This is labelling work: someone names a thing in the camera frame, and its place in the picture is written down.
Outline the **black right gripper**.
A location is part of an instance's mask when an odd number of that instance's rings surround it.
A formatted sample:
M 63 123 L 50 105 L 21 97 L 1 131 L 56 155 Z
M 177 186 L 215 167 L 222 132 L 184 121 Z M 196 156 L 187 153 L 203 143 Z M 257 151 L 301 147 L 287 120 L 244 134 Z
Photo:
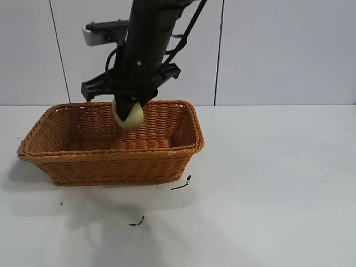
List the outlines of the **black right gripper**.
M 110 69 L 81 83 L 81 93 L 86 101 L 99 95 L 114 95 L 114 114 L 125 121 L 137 101 L 147 102 L 156 97 L 158 88 L 171 78 L 177 79 L 180 72 L 176 64 L 169 63 L 147 80 L 139 76 L 125 80 Z

